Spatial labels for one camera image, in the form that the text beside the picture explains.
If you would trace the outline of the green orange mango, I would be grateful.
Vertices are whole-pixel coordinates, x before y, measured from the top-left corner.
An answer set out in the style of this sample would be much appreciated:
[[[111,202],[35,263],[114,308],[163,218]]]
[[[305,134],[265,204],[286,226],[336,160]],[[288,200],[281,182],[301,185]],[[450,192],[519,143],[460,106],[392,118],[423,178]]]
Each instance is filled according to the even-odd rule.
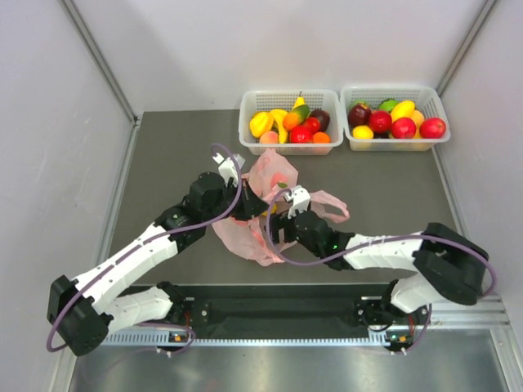
[[[284,119],[284,126],[291,131],[294,127],[301,125],[309,117],[310,108],[307,104],[292,109]]]

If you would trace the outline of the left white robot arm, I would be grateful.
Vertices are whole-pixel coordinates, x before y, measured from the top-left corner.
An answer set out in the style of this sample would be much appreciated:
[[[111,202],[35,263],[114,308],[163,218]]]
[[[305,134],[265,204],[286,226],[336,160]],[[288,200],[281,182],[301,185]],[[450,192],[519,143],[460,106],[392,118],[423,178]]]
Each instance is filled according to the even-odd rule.
[[[152,319],[180,322],[186,306],[172,285],[160,283],[139,296],[124,291],[199,241],[208,226],[229,217],[249,221],[260,216],[273,188],[253,175],[236,182],[216,172],[200,174],[179,203],[121,251],[75,278],[61,275],[52,282],[47,307],[51,333],[60,335],[65,347],[80,357],[119,329]]]

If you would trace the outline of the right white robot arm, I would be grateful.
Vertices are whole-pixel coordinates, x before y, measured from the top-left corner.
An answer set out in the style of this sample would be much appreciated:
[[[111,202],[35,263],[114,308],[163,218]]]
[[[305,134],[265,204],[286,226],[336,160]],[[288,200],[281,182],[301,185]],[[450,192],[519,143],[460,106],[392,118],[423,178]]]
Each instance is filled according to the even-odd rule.
[[[383,317],[400,323],[419,308],[442,301],[474,305],[482,296],[488,253],[449,227],[432,222],[422,232],[365,236],[330,227],[313,211],[270,215],[273,243],[297,242],[334,270],[406,270],[382,296]]]

